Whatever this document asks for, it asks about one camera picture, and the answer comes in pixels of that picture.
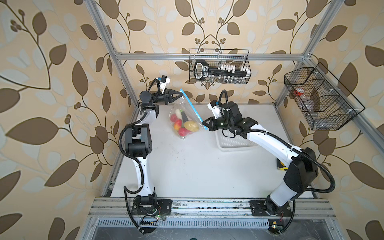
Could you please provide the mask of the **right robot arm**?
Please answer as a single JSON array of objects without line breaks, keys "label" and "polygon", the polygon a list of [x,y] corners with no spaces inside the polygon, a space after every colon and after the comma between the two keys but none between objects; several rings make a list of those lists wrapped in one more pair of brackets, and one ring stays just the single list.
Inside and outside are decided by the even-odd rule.
[{"label": "right robot arm", "polygon": [[[235,137],[240,136],[256,143],[288,169],[282,183],[273,190],[265,200],[267,211],[273,215],[275,211],[289,201],[294,201],[304,192],[327,194],[334,191],[336,182],[331,172],[314,155],[310,148],[302,149],[291,145],[282,138],[266,130],[252,118],[244,118],[236,103],[230,102],[228,92],[223,90],[219,98],[208,104],[213,116],[204,120],[203,125],[209,131],[228,130]],[[330,180],[326,189],[315,189],[310,185],[323,172]]]}]

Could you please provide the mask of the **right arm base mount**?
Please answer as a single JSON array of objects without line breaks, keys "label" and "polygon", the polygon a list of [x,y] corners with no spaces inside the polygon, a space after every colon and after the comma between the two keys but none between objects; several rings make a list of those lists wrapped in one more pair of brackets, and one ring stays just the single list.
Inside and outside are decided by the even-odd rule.
[{"label": "right arm base mount", "polygon": [[293,208],[287,202],[279,207],[272,201],[251,200],[249,201],[252,216],[254,217],[291,217]]}]

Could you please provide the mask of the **white green cucumber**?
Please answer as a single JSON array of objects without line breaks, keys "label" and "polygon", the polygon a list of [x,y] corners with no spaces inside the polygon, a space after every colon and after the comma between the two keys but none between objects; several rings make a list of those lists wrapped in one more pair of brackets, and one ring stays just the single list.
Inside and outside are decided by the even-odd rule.
[{"label": "white green cucumber", "polygon": [[176,114],[176,116],[177,116],[177,118],[178,119],[183,119],[183,117],[182,117],[182,112],[181,112],[181,110],[180,109],[176,109],[175,110],[175,114]]}]

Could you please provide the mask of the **small red apple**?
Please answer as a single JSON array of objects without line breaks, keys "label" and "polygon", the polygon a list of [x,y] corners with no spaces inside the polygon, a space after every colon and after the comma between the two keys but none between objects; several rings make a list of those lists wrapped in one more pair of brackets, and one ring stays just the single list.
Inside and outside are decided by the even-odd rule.
[{"label": "small red apple", "polygon": [[176,114],[172,114],[172,115],[170,116],[170,121],[171,121],[172,123],[175,123],[176,120],[178,120],[178,119],[179,119],[179,118],[177,117]]}]

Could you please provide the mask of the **red yellow mango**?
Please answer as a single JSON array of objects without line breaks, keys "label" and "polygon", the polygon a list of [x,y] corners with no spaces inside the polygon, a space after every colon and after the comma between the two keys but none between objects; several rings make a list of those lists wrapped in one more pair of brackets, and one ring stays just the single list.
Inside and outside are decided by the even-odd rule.
[{"label": "red yellow mango", "polygon": [[182,125],[183,125],[183,121],[180,119],[176,119],[173,127],[176,131],[178,131],[182,127]]}]

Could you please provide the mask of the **clear zip top bag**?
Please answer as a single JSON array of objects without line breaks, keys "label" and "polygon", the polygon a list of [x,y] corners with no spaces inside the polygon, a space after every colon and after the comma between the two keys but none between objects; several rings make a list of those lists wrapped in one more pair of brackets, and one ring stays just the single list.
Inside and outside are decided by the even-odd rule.
[{"label": "clear zip top bag", "polygon": [[[201,118],[201,116],[199,115],[198,111],[196,110],[196,108],[194,107],[194,105],[192,104],[192,102],[190,101],[190,99],[188,98],[187,96],[187,93],[183,90],[183,89],[180,89],[181,93],[183,93],[183,96],[176,100],[173,104],[173,108],[172,110],[170,111],[170,114],[169,114],[169,121],[170,121],[170,116],[172,114],[175,114],[175,110],[176,109],[180,109],[181,111],[184,111],[186,113],[186,115],[188,116],[189,118],[189,121],[195,121],[199,124],[200,126],[200,130],[199,131],[202,131],[202,130],[207,130],[205,129],[204,125],[203,125],[203,119]],[[178,131],[176,131],[173,127],[174,123],[172,123],[170,121],[170,125],[171,125],[171,129],[173,130],[174,134],[181,138],[181,139],[185,139],[187,138],[188,136],[192,135],[192,134],[195,134],[197,132],[194,132],[192,134],[189,134],[185,137],[181,137],[179,134],[178,134]]]}]

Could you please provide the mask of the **yellow potato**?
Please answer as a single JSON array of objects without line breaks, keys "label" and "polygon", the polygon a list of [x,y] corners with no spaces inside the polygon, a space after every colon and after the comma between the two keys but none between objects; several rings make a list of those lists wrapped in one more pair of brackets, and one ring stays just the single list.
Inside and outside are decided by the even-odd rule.
[{"label": "yellow potato", "polygon": [[186,121],[184,122],[184,128],[190,132],[198,132],[200,130],[200,126],[195,121]]}]

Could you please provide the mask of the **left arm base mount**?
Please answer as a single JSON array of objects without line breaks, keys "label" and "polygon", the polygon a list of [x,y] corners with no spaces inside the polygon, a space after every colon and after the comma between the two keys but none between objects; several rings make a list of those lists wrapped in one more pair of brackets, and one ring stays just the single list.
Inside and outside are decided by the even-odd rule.
[{"label": "left arm base mount", "polygon": [[172,211],[171,199],[160,199],[156,202],[143,202],[142,199],[135,199],[133,202],[133,212],[138,216],[145,215],[160,215],[166,216],[170,215]]}]

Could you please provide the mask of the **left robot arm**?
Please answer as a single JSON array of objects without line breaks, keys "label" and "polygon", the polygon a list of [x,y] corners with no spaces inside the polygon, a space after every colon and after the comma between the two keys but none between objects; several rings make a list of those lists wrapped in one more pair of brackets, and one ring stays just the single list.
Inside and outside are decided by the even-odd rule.
[{"label": "left robot arm", "polygon": [[118,145],[124,156],[123,160],[133,161],[139,184],[138,189],[134,191],[129,190],[127,184],[123,184],[123,191],[125,197],[128,195],[135,196],[134,206],[137,208],[141,206],[156,207],[158,205],[156,190],[150,178],[147,164],[153,148],[150,124],[159,115],[158,103],[167,105],[183,96],[183,93],[172,89],[158,90],[154,93],[150,91],[141,92],[138,119],[126,125],[120,133]]}]

